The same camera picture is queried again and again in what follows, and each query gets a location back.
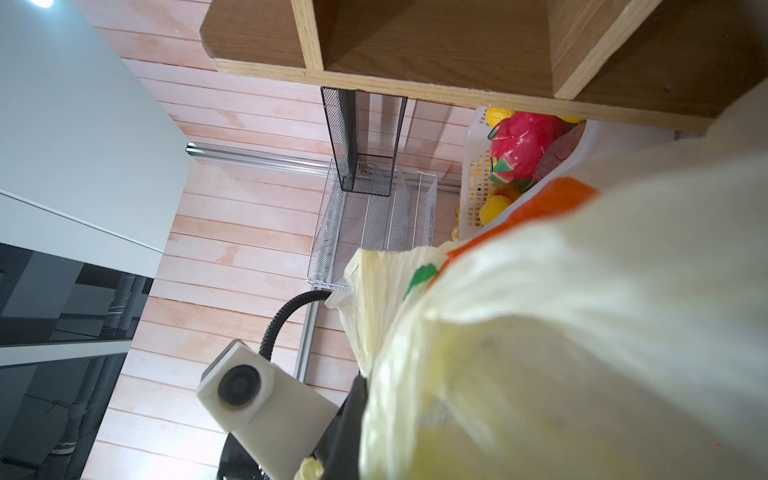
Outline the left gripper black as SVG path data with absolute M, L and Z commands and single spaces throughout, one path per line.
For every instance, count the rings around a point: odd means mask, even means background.
M 310 460 L 317 460 L 318 479 L 359 479 L 362 415 L 368 400 L 367 380 L 358 374 L 347 398 L 316 444 Z M 261 466 L 228 434 L 219 460 L 217 479 L 269 479 Z

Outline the yellow plastic bag orange print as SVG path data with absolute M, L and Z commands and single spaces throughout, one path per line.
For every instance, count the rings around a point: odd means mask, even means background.
M 763 479 L 767 87 L 467 242 L 359 250 L 341 479 Z

